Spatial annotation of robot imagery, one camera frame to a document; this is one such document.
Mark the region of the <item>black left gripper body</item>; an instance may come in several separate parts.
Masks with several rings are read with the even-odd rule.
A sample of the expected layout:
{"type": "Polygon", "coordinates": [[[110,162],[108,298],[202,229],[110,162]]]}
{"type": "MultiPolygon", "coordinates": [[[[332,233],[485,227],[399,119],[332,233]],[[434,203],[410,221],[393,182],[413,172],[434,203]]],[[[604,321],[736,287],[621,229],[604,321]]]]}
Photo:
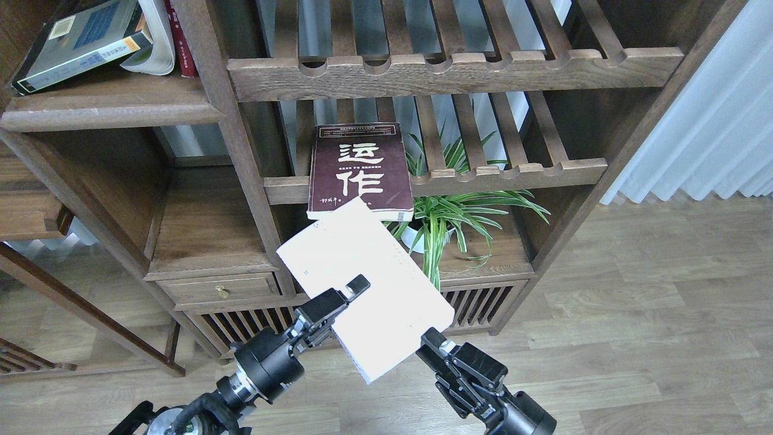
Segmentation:
{"type": "Polygon", "coordinates": [[[237,346],[234,405],[248,405],[257,397],[273,403],[304,373],[295,354],[329,338],[336,316],[350,302],[350,290],[327,289],[295,310],[296,322],[286,331],[267,328],[237,346]]]}

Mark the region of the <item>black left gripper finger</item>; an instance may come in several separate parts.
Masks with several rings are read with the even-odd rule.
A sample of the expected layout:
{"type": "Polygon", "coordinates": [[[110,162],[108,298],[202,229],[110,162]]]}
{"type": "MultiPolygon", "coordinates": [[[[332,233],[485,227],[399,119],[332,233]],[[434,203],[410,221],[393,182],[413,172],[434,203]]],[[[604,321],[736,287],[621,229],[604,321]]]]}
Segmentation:
{"type": "Polygon", "coordinates": [[[356,300],[365,290],[370,289],[371,283],[364,275],[359,274],[345,284],[342,294],[347,301],[356,300]]]}

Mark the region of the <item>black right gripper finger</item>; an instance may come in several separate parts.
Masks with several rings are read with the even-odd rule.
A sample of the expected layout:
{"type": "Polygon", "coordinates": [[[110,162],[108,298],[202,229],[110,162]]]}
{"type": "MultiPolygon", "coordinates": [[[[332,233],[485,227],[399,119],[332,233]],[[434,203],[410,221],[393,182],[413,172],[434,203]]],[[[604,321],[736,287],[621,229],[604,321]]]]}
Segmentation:
{"type": "Polygon", "coordinates": [[[416,355],[432,370],[447,369],[447,358],[457,347],[457,344],[447,339],[435,327],[428,328],[422,334],[420,347],[416,355]]]}

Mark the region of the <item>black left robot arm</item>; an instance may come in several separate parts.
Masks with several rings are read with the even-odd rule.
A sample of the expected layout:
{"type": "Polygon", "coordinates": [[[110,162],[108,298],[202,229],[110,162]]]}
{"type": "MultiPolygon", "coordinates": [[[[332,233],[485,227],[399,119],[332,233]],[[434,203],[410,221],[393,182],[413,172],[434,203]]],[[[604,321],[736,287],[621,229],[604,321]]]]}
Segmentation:
{"type": "Polygon", "coordinates": [[[224,376],[212,393],[184,407],[153,410],[143,401],[113,429],[133,434],[146,424],[146,434],[249,434],[240,421],[255,410],[255,399],[273,403],[304,374],[298,353],[318,347],[332,334],[336,317],[348,308],[370,281],[359,274],[342,289],[330,288],[295,310],[297,320],[282,333],[266,327],[246,343],[232,343],[235,374],[224,376]]]}

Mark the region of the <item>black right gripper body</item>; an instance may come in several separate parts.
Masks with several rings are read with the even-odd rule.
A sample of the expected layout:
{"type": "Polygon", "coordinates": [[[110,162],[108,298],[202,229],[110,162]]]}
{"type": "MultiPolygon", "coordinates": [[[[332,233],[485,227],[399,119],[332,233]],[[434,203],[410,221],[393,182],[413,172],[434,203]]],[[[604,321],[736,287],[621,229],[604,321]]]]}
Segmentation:
{"type": "Polygon", "coordinates": [[[480,419],[486,434],[552,434],[557,421],[534,399],[504,385],[506,366],[464,343],[447,358],[447,369],[434,370],[435,386],[464,419],[480,419]]]}

